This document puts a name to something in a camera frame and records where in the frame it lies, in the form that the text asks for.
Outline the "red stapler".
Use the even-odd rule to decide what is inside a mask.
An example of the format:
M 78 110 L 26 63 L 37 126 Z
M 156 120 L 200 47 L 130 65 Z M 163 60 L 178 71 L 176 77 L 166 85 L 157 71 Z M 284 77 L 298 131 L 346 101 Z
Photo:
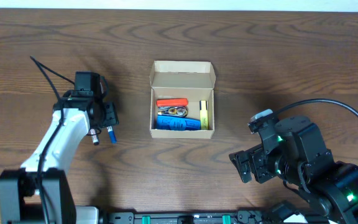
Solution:
M 187 106 L 188 100 L 186 98 L 159 99 L 156 105 L 157 107 Z

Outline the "correction tape dispenser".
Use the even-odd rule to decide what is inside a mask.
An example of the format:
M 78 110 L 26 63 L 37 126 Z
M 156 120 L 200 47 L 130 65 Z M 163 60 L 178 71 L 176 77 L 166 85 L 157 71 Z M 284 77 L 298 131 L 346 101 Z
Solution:
M 157 114 L 184 118 L 188 115 L 188 109 L 186 106 L 161 106 L 158 107 Z

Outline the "blue plastic tool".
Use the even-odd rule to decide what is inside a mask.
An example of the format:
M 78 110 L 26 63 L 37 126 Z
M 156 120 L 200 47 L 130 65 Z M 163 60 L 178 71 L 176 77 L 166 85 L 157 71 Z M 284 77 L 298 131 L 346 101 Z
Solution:
M 201 129 L 201 123 L 197 119 L 158 115 L 156 128 L 171 131 L 198 131 Z

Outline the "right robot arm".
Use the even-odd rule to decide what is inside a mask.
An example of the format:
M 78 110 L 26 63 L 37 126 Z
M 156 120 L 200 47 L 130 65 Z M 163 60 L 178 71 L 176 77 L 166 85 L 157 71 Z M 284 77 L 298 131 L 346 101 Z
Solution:
M 278 177 L 319 215 L 358 223 L 358 166 L 335 161 L 318 126 L 306 116 L 249 123 L 261 143 L 229 158 L 244 183 Z

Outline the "yellow highlighter pen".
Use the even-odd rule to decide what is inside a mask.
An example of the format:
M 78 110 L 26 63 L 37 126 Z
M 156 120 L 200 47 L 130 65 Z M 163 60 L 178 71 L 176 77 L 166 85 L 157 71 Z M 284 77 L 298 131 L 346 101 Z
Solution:
M 200 101 L 200 127 L 202 130 L 209 129 L 209 121 L 208 121 L 208 104 L 207 101 Z

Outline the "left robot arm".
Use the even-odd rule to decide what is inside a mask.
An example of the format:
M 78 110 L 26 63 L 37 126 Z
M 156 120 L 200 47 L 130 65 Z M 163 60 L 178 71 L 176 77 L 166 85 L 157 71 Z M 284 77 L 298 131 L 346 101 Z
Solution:
M 76 72 L 74 88 L 58 97 L 52 122 L 34 153 L 16 170 L 0 175 L 2 223 L 106 223 L 97 207 L 76 206 L 67 172 L 82 139 L 99 143 L 106 129 L 113 144 L 119 123 L 109 87 L 94 72 Z

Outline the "cardboard box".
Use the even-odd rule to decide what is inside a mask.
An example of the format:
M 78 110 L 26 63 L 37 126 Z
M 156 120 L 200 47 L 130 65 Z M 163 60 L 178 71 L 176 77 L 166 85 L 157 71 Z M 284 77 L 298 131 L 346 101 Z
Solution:
M 153 138 L 210 139 L 215 130 L 214 86 L 216 76 L 211 62 L 157 60 L 150 71 L 150 134 Z M 158 100 L 186 99 L 187 118 L 202 122 L 201 102 L 208 127 L 200 130 L 173 130 L 177 124 L 158 126 Z

